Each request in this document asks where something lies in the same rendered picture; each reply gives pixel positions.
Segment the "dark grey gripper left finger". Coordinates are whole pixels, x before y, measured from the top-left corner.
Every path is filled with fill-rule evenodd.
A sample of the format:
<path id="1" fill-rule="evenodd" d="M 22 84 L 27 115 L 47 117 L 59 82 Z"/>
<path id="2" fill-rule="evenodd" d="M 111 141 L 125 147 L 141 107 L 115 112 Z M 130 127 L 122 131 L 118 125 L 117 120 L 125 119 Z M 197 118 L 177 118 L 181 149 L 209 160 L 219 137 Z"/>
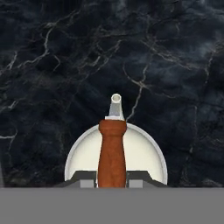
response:
<path id="1" fill-rule="evenodd" d="M 57 187 L 96 188 L 96 172 L 76 171 L 69 180 L 58 184 Z"/>

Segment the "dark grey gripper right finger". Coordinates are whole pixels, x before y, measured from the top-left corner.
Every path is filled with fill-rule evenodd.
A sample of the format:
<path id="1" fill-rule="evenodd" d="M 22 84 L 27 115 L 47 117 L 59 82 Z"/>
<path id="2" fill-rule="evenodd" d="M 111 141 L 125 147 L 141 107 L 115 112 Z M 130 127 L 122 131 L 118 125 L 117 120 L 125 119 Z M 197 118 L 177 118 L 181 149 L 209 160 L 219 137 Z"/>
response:
<path id="1" fill-rule="evenodd" d="M 126 173 L 127 188 L 166 187 L 165 184 L 154 180 L 147 171 L 128 171 Z"/>

